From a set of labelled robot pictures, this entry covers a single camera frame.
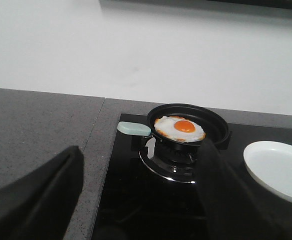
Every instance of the fried egg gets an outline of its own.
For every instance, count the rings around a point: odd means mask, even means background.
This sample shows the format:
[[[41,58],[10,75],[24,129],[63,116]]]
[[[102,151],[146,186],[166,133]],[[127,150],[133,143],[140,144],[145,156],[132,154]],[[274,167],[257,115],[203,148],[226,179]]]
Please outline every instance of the fried egg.
[[[155,120],[154,127],[159,134],[182,143],[201,141],[206,136],[201,126],[179,116],[158,118]]]

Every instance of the frying pan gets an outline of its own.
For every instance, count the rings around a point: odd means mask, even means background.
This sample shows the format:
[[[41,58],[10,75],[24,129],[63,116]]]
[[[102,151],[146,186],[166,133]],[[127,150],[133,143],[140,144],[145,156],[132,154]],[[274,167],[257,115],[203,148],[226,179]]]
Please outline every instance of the frying pan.
[[[226,149],[228,147],[230,131],[227,122],[211,110],[190,104],[172,103],[160,105],[148,113],[147,125],[120,122],[117,129],[128,135],[155,137],[156,140],[178,151],[197,152],[201,141],[178,142],[161,135],[155,130],[155,119],[160,119],[163,116],[178,116],[189,119],[203,128],[206,137],[210,138],[218,149]]]

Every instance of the pan handle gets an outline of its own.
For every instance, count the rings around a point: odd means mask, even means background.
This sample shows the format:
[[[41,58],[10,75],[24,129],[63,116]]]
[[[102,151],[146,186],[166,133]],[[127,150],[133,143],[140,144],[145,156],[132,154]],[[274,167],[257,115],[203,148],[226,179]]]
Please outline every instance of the pan handle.
[[[144,124],[128,121],[120,121],[118,123],[117,129],[123,134],[134,136],[149,136],[151,133],[150,127]]]

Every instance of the white plate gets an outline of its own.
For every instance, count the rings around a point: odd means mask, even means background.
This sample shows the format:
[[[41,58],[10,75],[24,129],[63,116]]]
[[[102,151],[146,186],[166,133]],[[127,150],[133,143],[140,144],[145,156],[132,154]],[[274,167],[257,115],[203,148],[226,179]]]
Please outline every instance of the white plate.
[[[292,202],[292,146],[276,141],[257,141],[244,150],[252,178],[274,194]]]

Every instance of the speckled stone countertop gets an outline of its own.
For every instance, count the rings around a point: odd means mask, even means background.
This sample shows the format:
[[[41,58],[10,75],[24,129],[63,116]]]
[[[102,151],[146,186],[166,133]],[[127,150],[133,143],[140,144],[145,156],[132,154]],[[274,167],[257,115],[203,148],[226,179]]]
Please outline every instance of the speckled stone countertop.
[[[0,89],[0,188],[78,145],[85,155],[84,186],[64,239],[89,240],[120,114],[146,115],[158,105]],[[211,110],[229,123],[292,128],[288,115]]]

